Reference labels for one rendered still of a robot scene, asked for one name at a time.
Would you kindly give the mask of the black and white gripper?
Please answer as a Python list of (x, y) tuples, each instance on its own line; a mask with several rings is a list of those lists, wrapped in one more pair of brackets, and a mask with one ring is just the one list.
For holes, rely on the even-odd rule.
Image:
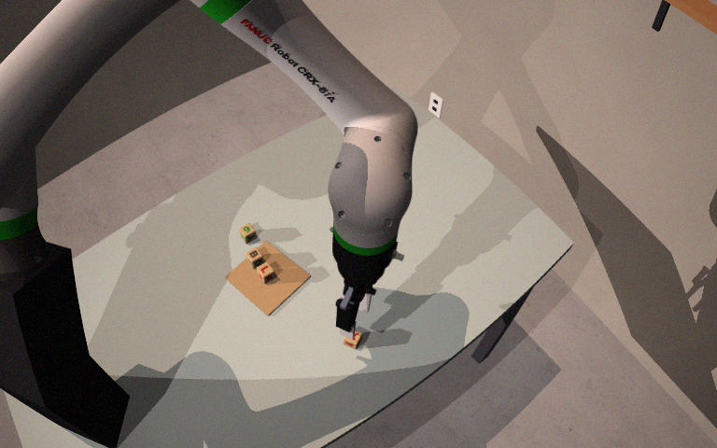
[(372, 275), (357, 275), (348, 273), (338, 264), (337, 267), (344, 279), (345, 286), (344, 298), (338, 299), (335, 304), (337, 307), (336, 327), (340, 328), (340, 335), (353, 340), (358, 310), (369, 312), (372, 295), (376, 292), (373, 284), (375, 285), (377, 280), (382, 277), (385, 270)]

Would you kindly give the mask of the tan square mat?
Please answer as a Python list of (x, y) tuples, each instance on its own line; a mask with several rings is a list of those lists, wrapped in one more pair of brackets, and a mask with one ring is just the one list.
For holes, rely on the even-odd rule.
[(311, 275), (267, 241), (258, 250), (263, 256), (263, 263), (268, 261), (274, 269), (275, 279), (264, 284), (257, 273), (259, 266), (253, 269), (246, 259), (225, 278), (266, 315), (270, 315)]

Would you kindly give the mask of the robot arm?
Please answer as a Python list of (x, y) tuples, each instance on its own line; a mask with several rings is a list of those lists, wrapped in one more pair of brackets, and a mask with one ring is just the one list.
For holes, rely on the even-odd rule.
[[(91, 77), (179, 1), (62, 0), (1, 62), (0, 281), (34, 273), (49, 257), (37, 222), (36, 146)], [(372, 275), (402, 261), (396, 241), (413, 193), (413, 109), (303, 0), (190, 1), (288, 75), (343, 133), (328, 186), (340, 267)]]

